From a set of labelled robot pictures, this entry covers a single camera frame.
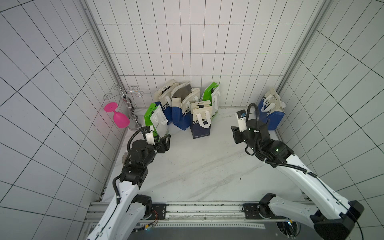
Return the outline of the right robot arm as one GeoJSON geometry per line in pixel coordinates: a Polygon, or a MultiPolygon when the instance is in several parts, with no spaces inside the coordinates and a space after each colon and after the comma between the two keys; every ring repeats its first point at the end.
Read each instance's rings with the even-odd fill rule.
{"type": "Polygon", "coordinates": [[[312,206],[300,204],[267,193],[258,205],[261,218],[285,217],[313,228],[324,240],[345,240],[359,225],[364,206],[349,201],[324,183],[286,144],[272,140],[265,125],[259,130],[255,127],[255,120],[250,120],[244,129],[232,126],[235,143],[246,144],[248,155],[283,173],[313,203],[312,206]]]}

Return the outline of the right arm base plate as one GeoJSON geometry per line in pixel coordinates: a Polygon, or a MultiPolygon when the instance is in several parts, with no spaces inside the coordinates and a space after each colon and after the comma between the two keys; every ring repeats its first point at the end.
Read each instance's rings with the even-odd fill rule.
{"type": "Polygon", "coordinates": [[[260,207],[258,203],[243,204],[242,211],[246,220],[284,220],[285,217],[276,216],[270,210],[260,207]]]}

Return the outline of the green white bag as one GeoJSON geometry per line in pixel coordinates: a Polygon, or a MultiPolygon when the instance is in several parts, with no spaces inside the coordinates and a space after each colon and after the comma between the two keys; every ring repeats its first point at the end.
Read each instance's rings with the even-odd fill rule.
{"type": "Polygon", "coordinates": [[[220,93],[220,84],[212,82],[203,92],[202,101],[211,101],[212,109],[212,118],[215,117],[219,111],[221,93],[220,93]]]}
{"type": "Polygon", "coordinates": [[[154,131],[161,138],[168,133],[168,120],[160,105],[150,104],[144,115],[144,122],[145,126],[153,126],[154,131]]]}

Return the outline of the blue cheerful bag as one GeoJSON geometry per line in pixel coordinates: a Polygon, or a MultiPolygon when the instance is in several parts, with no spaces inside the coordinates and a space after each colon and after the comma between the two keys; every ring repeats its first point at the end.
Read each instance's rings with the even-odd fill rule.
{"type": "Polygon", "coordinates": [[[168,121],[167,125],[170,125],[173,121],[171,93],[178,85],[179,83],[177,81],[170,80],[166,83],[166,85],[154,93],[154,103],[157,106],[161,106],[168,121]]]}
{"type": "Polygon", "coordinates": [[[171,92],[173,124],[185,131],[191,124],[191,106],[200,99],[200,89],[183,83],[171,92]]]}

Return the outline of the blue Cheerful bag front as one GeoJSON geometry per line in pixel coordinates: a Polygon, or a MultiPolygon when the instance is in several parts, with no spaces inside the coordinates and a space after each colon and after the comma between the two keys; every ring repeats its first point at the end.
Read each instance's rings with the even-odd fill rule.
{"type": "Polygon", "coordinates": [[[177,81],[170,80],[166,83],[166,85],[154,93],[154,103],[157,106],[161,106],[168,121],[167,125],[170,125],[173,121],[171,93],[178,85],[179,83],[177,81]]]}

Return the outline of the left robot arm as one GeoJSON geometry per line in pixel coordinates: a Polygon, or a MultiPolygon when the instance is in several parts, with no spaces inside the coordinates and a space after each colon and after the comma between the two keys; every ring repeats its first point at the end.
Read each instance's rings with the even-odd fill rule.
{"type": "Polygon", "coordinates": [[[126,240],[159,220],[152,198],[140,195],[139,190],[148,175],[148,165],[156,154],[170,149],[170,140],[170,134],[154,138],[149,133],[142,140],[129,139],[122,172],[112,182],[115,198],[87,236],[88,240],[126,240]]]}

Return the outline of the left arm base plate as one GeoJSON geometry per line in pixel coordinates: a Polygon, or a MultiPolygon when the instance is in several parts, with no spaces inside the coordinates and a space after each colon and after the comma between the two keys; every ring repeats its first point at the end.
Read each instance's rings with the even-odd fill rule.
{"type": "Polygon", "coordinates": [[[144,221],[164,220],[167,213],[167,204],[153,204],[151,214],[144,217],[144,221]]]}

